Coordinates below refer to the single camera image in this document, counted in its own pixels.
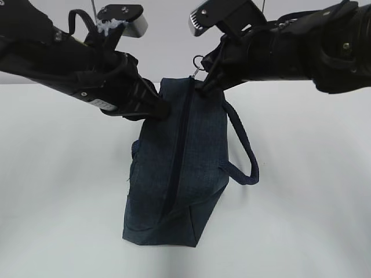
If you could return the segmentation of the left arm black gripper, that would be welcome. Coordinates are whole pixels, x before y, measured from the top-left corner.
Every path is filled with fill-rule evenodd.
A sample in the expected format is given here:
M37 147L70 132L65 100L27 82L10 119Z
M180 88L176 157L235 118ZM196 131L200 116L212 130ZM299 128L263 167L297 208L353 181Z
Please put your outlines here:
M140 77L137 60L127 53L95 51L63 61L57 91L83 101L109 116L166 119L170 104L154 84Z

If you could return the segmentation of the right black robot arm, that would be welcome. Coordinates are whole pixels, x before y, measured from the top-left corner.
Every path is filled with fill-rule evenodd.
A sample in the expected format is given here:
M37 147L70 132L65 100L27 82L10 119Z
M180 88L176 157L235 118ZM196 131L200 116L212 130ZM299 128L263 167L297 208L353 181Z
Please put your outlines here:
M341 1L251 24L240 37L221 37L202 65L201 90L248 81L306 81L327 94L370 86L370 6Z

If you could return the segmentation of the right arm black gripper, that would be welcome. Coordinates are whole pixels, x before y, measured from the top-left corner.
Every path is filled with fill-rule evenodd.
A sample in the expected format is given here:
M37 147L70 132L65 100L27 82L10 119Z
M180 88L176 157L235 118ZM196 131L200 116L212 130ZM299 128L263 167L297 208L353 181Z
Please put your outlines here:
M222 36L217 48L202 59L202 66L209 73L201 92L228 90L228 84L247 81L277 81L272 62L277 34L276 27L259 27L244 33L239 42Z

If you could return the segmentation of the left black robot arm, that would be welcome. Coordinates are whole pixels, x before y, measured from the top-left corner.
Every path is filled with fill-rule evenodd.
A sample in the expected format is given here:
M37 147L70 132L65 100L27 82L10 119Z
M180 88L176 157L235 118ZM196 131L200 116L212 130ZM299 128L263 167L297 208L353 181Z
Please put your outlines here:
M68 31L30 1L1 2L1 71L54 89L130 120L165 119L170 104L138 71L138 60L117 50L122 37L148 28L140 4L110 4L94 16L68 13Z

